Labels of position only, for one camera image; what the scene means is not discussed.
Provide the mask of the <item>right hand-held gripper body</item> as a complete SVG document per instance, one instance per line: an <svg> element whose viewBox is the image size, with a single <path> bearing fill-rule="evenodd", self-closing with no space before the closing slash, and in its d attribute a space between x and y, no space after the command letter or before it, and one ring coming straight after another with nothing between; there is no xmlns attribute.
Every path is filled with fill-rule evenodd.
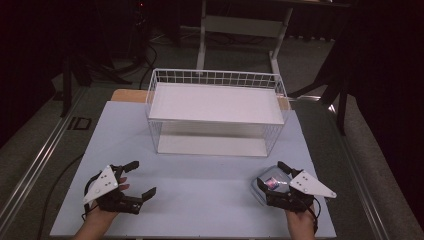
<svg viewBox="0 0 424 240"><path fill-rule="evenodd" d="M316 196L336 198L337 194L306 171L300 171L289 183L288 193L265 190L268 206L292 212L305 212Z"/></svg>

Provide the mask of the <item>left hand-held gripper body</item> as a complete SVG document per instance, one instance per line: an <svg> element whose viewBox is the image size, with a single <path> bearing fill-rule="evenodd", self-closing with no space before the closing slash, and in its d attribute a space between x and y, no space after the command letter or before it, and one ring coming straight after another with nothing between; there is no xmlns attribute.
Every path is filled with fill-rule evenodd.
<svg viewBox="0 0 424 240"><path fill-rule="evenodd" d="M126 196L120 189L119 180L123 166L107 165L93 176L84 189L83 204L86 213L90 204L96 201L101 210L119 213L138 214L143 205L142 198Z"/></svg>

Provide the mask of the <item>clear plastic food container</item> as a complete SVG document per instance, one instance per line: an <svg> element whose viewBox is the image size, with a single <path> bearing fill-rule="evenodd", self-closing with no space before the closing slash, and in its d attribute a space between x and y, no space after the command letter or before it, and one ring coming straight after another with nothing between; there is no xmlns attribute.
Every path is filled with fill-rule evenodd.
<svg viewBox="0 0 424 240"><path fill-rule="evenodd" d="M265 185L265 181L271 177L275 178L279 182L279 186L275 190L270 190ZM260 204L265 205L267 201L261 201L257 193L257 187L263 191L269 190L278 193L288 193L290 191L289 183L291 180L292 178L289 175L285 174L281 169L274 165L265 169L257 177L253 178L251 181L251 192Z"/></svg>

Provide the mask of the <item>person's left hand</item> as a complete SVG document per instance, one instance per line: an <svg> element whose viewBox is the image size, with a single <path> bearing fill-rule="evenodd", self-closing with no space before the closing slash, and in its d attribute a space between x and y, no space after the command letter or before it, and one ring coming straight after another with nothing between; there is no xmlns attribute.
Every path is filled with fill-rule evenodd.
<svg viewBox="0 0 424 240"><path fill-rule="evenodd" d="M95 226L110 226L118 212L109 212L101 210L96 201L93 201L88 214L86 215L86 223L93 223Z"/></svg>

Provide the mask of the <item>person's right hand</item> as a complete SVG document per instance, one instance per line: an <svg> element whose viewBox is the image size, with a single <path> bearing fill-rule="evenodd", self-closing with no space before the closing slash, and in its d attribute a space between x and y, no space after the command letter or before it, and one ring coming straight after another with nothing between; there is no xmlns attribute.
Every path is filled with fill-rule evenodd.
<svg viewBox="0 0 424 240"><path fill-rule="evenodd" d="M314 233L314 222L315 222L315 211L313 207L305 212L292 212L285 211L288 230L291 232L313 232Z"/></svg>

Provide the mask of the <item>black floor plate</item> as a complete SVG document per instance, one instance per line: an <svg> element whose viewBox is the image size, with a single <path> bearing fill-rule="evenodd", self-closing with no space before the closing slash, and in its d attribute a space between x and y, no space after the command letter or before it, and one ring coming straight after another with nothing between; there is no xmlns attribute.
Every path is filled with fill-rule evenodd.
<svg viewBox="0 0 424 240"><path fill-rule="evenodd" d="M91 118L73 117L68 124L68 130L88 130L92 124Z"/></svg>

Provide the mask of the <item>black metal stand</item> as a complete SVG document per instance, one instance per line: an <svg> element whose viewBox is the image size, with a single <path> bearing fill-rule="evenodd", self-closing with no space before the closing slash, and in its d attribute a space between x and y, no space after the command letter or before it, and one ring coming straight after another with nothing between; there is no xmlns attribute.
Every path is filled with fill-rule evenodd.
<svg viewBox="0 0 424 240"><path fill-rule="evenodd" d="M93 69L112 82L129 84L129 81L118 77L101 64L91 60L88 56L81 53L68 53L62 62L63 87L60 95L60 100L62 101L61 117L65 117L70 112L72 106L72 77L75 77L81 86L89 86L92 82L89 73L90 69Z"/></svg>
<svg viewBox="0 0 424 240"><path fill-rule="evenodd" d="M334 42L333 47L311 84L288 94L291 98L299 98L314 89L326 85L319 102L323 106L329 107L335 100L338 100L336 126L342 136L346 135L344 119L346 114L348 80L343 74L343 63L338 54L341 53L344 43L345 41L341 37Z"/></svg>

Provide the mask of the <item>metal floor rail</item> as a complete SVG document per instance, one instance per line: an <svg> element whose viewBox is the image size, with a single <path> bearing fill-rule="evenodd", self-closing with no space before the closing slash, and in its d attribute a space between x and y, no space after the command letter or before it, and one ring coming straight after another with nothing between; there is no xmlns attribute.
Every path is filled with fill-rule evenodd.
<svg viewBox="0 0 424 240"><path fill-rule="evenodd" d="M13 222L87 91L88 87L80 87L75 92L63 117L62 103L48 102L0 149L0 236Z"/></svg>
<svg viewBox="0 0 424 240"><path fill-rule="evenodd" d="M327 110L330 112L330 115L335 122L338 119L338 112L335 110L333 105L327 107ZM334 127L334 130L336 136L341 141L341 149L347 157L347 168L350 174L350 179L353 181L355 192L361 202L362 210L367 218L367 223L372 229L374 239L389 240L387 230L382 222L381 216L376 208L376 204L368 190L368 186L360 172L346 137L340 133L337 125Z"/></svg>

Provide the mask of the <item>white metal table frame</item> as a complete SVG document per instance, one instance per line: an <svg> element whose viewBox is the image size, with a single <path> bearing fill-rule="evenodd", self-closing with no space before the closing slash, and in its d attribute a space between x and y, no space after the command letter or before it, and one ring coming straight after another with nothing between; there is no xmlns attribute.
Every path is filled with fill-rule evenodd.
<svg viewBox="0 0 424 240"><path fill-rule="evenodd" d="M200 20L200 45L197 56L196 71L204 71L206 55L206 33L224 33L247 35L256 37L274 38L276 45L268 53L269 62L273 74L280 74L278 55L289 27L290 19L295 8L317 7L332 9L349 9L351 4L335 3L333 0L264 0L266 2L276 2L285 6L283 19L262 20L255 18L231 17L209 15L207 13L208 0L201 0L201 20Z"/></svg>

